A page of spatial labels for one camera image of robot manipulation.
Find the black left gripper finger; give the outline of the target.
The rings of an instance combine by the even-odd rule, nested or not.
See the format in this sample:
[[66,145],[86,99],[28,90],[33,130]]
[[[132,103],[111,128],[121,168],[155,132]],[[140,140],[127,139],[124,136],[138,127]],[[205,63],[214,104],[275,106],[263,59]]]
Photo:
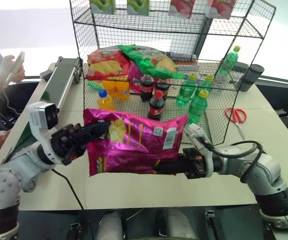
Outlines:
[[80,142],[87,144],[102,136],[105,136],[109,130],[110,122],[98,122],[90,124],[80,129]]
[[75,159],[81,157],[86,151],[85,145],[73,145],[70,147],[63,157],[63,165],[67,166]]

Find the person's bare hand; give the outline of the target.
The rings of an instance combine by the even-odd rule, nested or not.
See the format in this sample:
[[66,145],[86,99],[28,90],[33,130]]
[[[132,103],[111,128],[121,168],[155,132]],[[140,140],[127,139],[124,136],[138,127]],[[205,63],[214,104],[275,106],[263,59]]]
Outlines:
[[9,80],[20,82],[25,78],[25,70],[23,68],[24,53],[21,52],[17,59],[13,61],[13,55],[7,55],[2,60],[2,72]]

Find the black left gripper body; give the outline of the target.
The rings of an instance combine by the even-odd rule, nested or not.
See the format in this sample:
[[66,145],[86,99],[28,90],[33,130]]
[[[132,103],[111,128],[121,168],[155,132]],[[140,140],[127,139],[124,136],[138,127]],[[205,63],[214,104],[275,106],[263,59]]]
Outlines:
[[55,154],[62,158],[67,150],[72,146],[86,145],[80,142],[80,129],[83,128],[78,124],[68,124],[60,128],[57,132],[51,135],[51,146]]

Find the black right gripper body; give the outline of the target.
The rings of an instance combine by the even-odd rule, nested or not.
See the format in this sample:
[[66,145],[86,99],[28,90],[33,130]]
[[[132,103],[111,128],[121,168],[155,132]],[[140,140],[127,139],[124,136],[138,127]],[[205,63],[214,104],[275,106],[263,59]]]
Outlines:
[[185,176],[188,179],[205,178],[207,173],[205,157],[196,148],[183,149],[186,169]]

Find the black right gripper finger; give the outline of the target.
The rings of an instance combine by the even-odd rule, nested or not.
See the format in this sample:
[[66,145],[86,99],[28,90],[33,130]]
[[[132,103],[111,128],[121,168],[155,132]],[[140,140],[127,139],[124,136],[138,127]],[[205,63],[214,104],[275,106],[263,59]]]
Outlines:
[[154,170],[161,174],[176,175],[186,172],[186,165],[183,161],[165,161],[157,164]]

